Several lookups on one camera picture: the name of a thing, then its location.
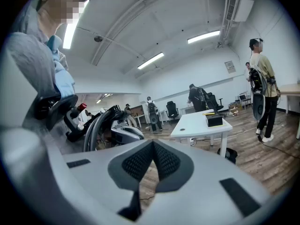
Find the office chair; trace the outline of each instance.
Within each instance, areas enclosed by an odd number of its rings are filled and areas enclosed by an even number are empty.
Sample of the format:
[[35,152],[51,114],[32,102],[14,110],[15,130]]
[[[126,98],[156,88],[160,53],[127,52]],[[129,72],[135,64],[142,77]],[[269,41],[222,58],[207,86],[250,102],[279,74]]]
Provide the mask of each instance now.
[[178,117],[178,115],[179,115],[178,108],[176,108],[176,103],[174,103],[173,101],[170,101],[167,103],[166,107],[168,109],[168,111],[166,111],[168,118],[173,118],[173,120],[175,120],[175,118]]
[[219,105],[216,101],[216,96],[213,95],[211,92],[209,92],[208,94],[209,100],[212,102],[212,104],[214,105],[214,107],[216,108],[217,111],[221,110],[224,106],[222,106],[222,98],[220,98],[220,104]]

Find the gray hoodie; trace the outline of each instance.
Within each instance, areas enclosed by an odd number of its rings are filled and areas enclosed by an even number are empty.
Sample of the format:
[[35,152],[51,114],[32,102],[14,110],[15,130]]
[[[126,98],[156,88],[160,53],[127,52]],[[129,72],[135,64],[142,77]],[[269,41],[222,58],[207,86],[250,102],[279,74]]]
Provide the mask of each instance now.
[[[38,92],[37,98],[51,96],[55,88],[53,56],[46,45],[48,37],[39,29],[38,13],[28,6],[17,17],[12,33],[7,38],[7,49],[17,66]],[[66,56],[60,53],[60,63],[67,70]],[[28,111],[23,127],[37,133],[46,143],[56,143],[62,154],[82,151],[81,144],[67,140],[68,127],[61,121],[49,132],[45,120],[34,117],[34,104]]]

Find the red part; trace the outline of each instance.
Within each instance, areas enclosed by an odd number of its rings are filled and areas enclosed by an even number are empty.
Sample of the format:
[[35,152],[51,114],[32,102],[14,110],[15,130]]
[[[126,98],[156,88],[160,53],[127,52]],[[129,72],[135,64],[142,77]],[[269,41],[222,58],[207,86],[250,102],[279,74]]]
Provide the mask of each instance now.
[[86,104],[85,103],[81,103],[79,106],[78,106],[78,110],[79,112],[82,112],[84,109],[86,109]]

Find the fluorescent light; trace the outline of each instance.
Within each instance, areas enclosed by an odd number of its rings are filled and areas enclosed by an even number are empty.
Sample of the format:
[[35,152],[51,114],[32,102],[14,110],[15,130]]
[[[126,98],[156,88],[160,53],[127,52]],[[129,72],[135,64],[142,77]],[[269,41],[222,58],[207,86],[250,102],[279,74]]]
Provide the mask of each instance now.
[[160,54],[154,56],[153,58],[149,59],[148,61],[146,61],[145,63],[143,63],[142,65],[138,66],[137,68],[138,69],[142,69],[144,68],[145,66],[149,65],[150,63],[153,63],[154,61],[156,61],[157,59],[163,57],[164,54],[161,52]]
[[210,37],[213,37],[213,36],[217,36],[219,34],[220,34],[220,31],[209,32],[209,33],[197,36],[197,37],[190,38],[190,39],[187,40],[187,43],[190,44],[190,43],[193,43],[193,42],[205,39],[205,38],[210,38]]
[[[84,2],[84,7],[82,9],[82,13],[85,9],[85,7],[88,5],[90,0],[86,0]],[[66,32],[65,32],[65,36],[64,36],[64,44],[63,44],[63,48],[65,49],[70,49],[71,48],[71,43],[72,43],[72,39],[73,39],[73,35],[74,35],[74,32],[75,32],[75,29],[76,29],[76,26],[78,24],[78,21],[79,21],[79,18],[78,19],[73,19],[73,23],[69,23],[67,25],[67,28],[66,28]]]

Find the black box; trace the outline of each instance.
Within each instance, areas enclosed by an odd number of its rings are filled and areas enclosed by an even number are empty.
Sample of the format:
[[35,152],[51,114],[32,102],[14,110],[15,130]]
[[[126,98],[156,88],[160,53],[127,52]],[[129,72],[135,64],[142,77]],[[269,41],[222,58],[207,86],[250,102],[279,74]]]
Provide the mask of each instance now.
[[223,125],[222,116],[220,116],[218,114],[206,115],[206,122],[207,122],[207,126],[209,126],[209,127]]

